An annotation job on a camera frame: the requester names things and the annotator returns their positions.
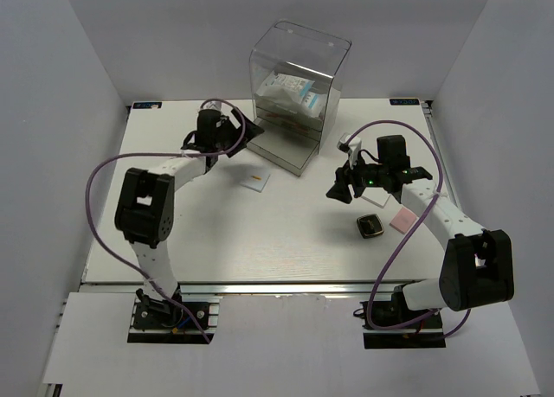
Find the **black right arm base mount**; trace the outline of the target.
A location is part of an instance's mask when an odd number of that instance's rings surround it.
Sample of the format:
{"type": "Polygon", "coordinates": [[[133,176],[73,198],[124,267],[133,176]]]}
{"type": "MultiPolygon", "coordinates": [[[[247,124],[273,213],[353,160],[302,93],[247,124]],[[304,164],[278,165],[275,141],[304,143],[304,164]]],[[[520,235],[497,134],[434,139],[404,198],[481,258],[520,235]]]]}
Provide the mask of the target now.
{"type": "Polygon", "coordinates": [[[427,311],[411,311],[399,292],[390,299],[361,302],[352,315],[362,321],[365,349],[442,349],[443,324],[438,312],[423,319],[427,311]]]}

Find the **clear acrylic makeup organizer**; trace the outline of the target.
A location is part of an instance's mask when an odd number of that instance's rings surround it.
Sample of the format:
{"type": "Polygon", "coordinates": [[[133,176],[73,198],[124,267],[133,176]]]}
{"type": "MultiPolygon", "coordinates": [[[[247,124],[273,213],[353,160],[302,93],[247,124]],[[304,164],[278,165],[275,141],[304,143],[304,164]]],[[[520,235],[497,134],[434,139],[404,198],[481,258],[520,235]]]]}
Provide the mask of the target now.
{"type": "Polygon", "coordinates": [[[254,122],[248,148],[301,176],[319,154],[338,112],[351,41],[279,20],[249,56],[254,122]]]}

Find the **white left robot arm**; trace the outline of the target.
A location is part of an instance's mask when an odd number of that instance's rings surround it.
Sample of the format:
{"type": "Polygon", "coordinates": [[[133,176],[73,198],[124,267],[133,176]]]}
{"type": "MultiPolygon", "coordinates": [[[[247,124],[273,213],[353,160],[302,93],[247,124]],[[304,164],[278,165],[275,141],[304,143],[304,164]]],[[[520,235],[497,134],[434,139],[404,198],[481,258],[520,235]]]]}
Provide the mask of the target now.
{"type": "Polygon", "coordinates": [[[210,172],[219,157],[236,155],[264,133],[239,109],[232,109],[231,115],[238,125],[217,109],[201,109],[196,129],[184,138],[181,157],[148,170],[130,168],[125,173],[114,224],[129,242],[143,275],[138,300],[165,327],[175,326],[183,316],[179,283],[167,246],[174,225],[176,192],[210,172]]]}

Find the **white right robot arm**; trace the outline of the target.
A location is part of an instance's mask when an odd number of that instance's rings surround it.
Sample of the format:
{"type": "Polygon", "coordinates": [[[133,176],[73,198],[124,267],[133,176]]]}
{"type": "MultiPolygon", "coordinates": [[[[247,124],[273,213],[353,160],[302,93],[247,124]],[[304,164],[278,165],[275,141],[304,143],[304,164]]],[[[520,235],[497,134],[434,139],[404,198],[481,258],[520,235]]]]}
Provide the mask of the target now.
{"type": "Polygon", "coordinates": [[[466,216],[423,167],[413,167],[401,135],[377,140],[377,163],[366,163],[361,140],[344,134],[338,149],[347,161],[335,172],[327,197],[351,203],[368,188],[381,188],[422,219],[444,250],[440,275],[403,286],[390,306],[392,319],[413,325],[423,310],[464,311],[509,301],[514,295],[512,242],[502,230],[487,230],[466,216]]]}

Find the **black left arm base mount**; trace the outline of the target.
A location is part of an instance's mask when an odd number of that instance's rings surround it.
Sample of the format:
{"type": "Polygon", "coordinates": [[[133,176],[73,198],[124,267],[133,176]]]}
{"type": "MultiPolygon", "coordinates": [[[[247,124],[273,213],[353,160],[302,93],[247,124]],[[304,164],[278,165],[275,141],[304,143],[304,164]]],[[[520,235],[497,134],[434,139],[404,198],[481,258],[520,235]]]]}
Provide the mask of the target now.
{"type": "MultiPolygon", "coordinates": [[[[212,340],[216,331],[219,304],[194,299],[184,302],[206,336],[212,340]]],[[[152,299],[142,289],[135,292],[128,343],[207,345],[202,332],[190,315],[165,300],[152,299]]]]}

